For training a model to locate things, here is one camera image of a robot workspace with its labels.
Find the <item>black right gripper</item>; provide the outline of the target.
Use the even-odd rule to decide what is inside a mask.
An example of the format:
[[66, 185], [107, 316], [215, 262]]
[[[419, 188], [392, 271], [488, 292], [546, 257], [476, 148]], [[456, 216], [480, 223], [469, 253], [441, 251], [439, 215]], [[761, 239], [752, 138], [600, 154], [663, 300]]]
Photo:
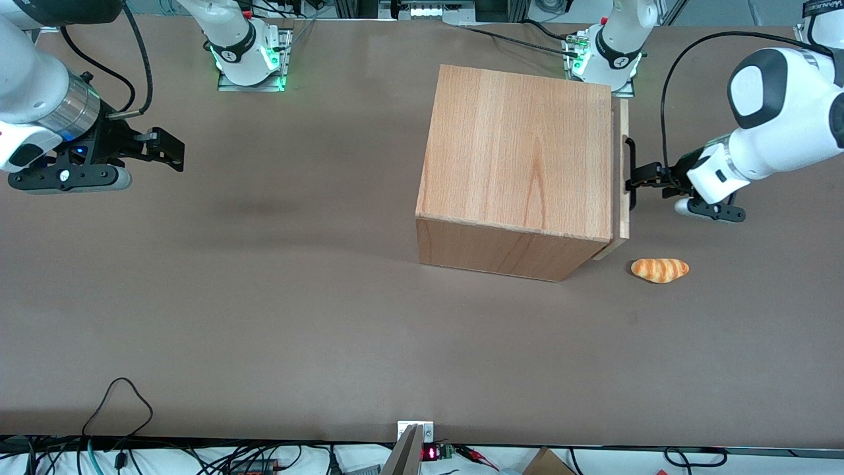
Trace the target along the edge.
[[165, 164], [180, 174], [185, 167], [184, 153], [184, 143], [162, 127], [140, 133], [125, 120], [104, 118], [71, 142], [69, 162], [122, 166], [124, 158], [133, 158]]

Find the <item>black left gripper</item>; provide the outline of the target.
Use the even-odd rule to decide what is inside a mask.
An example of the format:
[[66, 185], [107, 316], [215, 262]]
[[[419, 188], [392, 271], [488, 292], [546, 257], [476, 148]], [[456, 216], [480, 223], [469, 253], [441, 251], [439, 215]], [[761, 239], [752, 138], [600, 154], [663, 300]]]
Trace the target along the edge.
[[694, 186], [688, 178], [688, 171], [698, 162], [698, 153], [687, 153], [673, 166], [664, 170], [660, 162], [652, 162], [631, 169], [629, 192], [641, 187], [662, 189], [662, 198], [694, 197]]

